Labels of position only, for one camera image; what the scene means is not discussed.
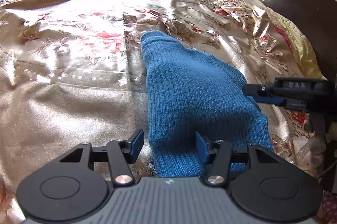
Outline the dark wooden headboard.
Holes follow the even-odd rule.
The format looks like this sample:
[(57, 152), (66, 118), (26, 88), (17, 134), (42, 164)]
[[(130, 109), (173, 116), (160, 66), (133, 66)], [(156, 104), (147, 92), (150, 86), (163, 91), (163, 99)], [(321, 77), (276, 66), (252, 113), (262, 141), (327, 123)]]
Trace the dark wooden headboard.
[(336, 0), (260, 0), (292, 21), (313, 46), (328, 80), (336, 77)]

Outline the floral satin bedspread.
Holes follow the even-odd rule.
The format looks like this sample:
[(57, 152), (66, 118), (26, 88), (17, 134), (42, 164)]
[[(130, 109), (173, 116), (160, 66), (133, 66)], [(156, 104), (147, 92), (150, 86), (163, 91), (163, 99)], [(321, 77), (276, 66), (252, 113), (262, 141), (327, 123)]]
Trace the floral satin bedspread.
[(314, 50), (260, 0), (1, 0), (1, 222), (18, 184), (82, 141), (147, 127), (140, 37), (160, 30), (249, 83), (322, 78)]

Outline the blue striped knit sweater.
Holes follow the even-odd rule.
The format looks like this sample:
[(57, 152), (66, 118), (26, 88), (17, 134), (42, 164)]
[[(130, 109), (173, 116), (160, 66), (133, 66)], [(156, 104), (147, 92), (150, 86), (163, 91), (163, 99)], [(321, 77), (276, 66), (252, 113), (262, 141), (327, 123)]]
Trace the blue striped knit sweater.
[(258, 143), (272, 149), (267, 118), (243, 94), (246, 79), (239, 70), (160, 31), (144, 33), (140, 43), (147, 70), (148, 141), (159, 176), (204, 172), (197, 133), (236, 148)]

